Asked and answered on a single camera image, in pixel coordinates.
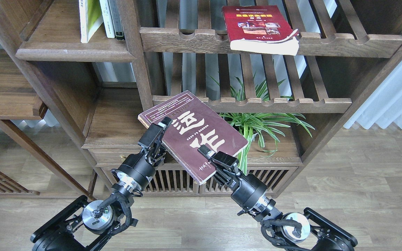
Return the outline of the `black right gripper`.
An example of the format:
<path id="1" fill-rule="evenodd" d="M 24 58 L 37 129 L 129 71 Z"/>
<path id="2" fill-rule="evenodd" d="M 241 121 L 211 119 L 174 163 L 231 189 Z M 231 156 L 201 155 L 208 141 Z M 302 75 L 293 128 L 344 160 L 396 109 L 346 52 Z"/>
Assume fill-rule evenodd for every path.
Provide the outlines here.
<path id="1" fill-rule="evenodd" d="M 242 208 L 242 213 L 262 213 L 266 209 L 266 184 L 253 174 L 245 175 L 238 168 L 238 159 L 223 152 L 216 153 L 206 145 L 201 145 L 198 152 L 214 165 L 215 181 L 231 189 L 230 197 Z"/>

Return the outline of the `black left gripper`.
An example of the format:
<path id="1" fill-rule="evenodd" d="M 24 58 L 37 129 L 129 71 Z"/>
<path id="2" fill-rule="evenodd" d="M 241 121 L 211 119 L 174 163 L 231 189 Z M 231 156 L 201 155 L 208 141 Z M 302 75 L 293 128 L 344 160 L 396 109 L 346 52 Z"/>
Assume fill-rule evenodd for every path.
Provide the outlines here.
<path id="1" fill-rule="evenodd" d="M 164 117 L 158 124 L 151 124 L 138 141 L 141 151 L 130 154 L 118 169 L 112 173 L 118 182 L 112 188 L 120 192 L 142 191 L 155 175 L 157 167 L 163 162 L 166 149 L 162 138 L 172 119 Z"/>

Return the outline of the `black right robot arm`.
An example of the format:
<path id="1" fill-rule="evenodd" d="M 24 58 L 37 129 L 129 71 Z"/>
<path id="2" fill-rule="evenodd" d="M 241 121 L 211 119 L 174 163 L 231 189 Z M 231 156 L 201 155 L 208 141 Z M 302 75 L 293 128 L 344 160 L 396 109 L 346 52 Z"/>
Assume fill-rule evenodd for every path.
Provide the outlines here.
<path id="1" fill-rule="evenodd" d="M 241 207 L 238 215 L 248 214 L 261 224 L 261 233 L 276 248 L 302 251 L 298 244 L 313 234 L 313 251 L 353 251 L 356 238 L 311 208 L 303 213 L 282 213 L 273 199 L 266 196 L 267 186 L 253 174 L 239 170 L 239 161 L 207 146 L 198 151 L 216 168 L 214 178 L 232 190 L 230 197 Z"/>

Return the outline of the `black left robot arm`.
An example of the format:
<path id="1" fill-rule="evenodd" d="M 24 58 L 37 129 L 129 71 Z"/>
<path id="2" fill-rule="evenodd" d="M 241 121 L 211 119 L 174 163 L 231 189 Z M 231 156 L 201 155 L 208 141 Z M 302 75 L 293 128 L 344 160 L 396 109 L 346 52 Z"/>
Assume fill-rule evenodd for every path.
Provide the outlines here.
<path id="1" fill-rule="evenodd" d="M 141 151 L 129 155 L 112 173 L 118 179 L 105 200 L 88 202 L 80 196 L 36 230 L 30 240 L 34 251 L 99 251 L 114 235 L 138 220 L 132 217 L 134 197 L 141 197 L 166 149 L 162 138 L 172 119 L 152 124 L 139 140 Z"/>

